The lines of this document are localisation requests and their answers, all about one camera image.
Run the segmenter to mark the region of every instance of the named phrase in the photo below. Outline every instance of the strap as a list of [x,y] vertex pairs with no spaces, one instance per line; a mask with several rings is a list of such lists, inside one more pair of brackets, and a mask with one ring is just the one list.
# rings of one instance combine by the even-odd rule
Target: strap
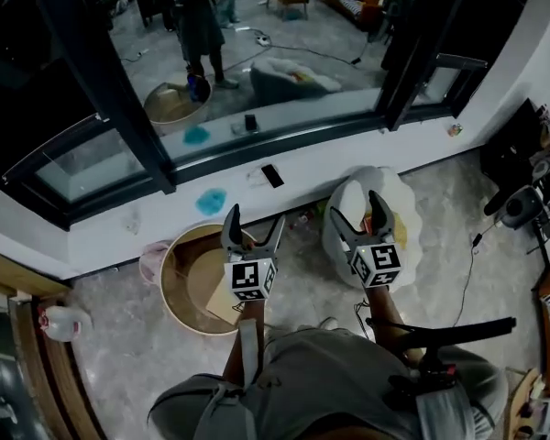
[[257,321],[244,319],[238,325],[240,347],[242,350],[242,367],[245,372],[246,391],[257,375],[259,369],[259,341],[257,340]]

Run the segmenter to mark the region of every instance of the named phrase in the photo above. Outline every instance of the black window frame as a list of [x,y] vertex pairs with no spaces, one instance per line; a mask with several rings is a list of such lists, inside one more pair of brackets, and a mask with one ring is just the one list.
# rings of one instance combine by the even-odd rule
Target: black window frame
[[[446,116],[456,118],[490,68],[485,60],[440,52],[461,2],[415,1],[421,9],[416,8],[408,18],[409,31],[403,30],[395,36],[407,39],[397,55],[400,68],[389,71],[374,109],[261,132],[207,149],[202,154],[171,160],[127,78],[97,13],[95,0],[38,0],[50,31],[63,48],[64,59],[97,112],[64,130],[6,171],[0,189],[55,226],[69,230],[74,223],[139,197],[158,191],[174,193],[181,183],[253,160],[381,128],[396,130],[411,122]],[[413,105],[424,80],[438,67],[460,69],[461,73],[442,103]],[[144,168],[142,173],[72,203],[36,175],[49,161],[48,157],[56,158],[111,129],[115,129],[132,150]]]

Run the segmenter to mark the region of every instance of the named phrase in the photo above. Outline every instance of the blue stain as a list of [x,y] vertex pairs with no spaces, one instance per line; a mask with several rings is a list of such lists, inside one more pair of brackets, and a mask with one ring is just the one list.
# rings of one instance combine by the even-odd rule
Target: blue stain
[[183,143],[188,145],[200,145],[210,138],[210,132],[200,126],[188,128],[183,134]]
[[195,201],[195,208],[206,216],[215,215],[222,210],[225,201],[224,189],[208,189]]

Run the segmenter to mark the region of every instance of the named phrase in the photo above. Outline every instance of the plastic bottle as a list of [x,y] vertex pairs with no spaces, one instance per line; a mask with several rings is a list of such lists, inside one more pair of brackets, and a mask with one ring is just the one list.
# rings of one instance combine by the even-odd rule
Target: plastic bottle
[[38,309],[38,323],[50,339],[70,342],[80,335],[84,325],[90,323],[90,316],[76,308],[50,306]]

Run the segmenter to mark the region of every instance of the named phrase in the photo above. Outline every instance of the shoe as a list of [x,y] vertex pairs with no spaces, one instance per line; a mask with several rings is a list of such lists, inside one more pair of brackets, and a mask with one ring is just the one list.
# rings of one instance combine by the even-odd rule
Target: shoe
[[226,88],[227,90],[235,90],[238,88],[238,82],[230,78],[224,78],[220,82],[214,83],[218,88]]
[[338,329],[338,320],[336,318],[326,318],[318,325],[318,329],[325,329],[326,331]]

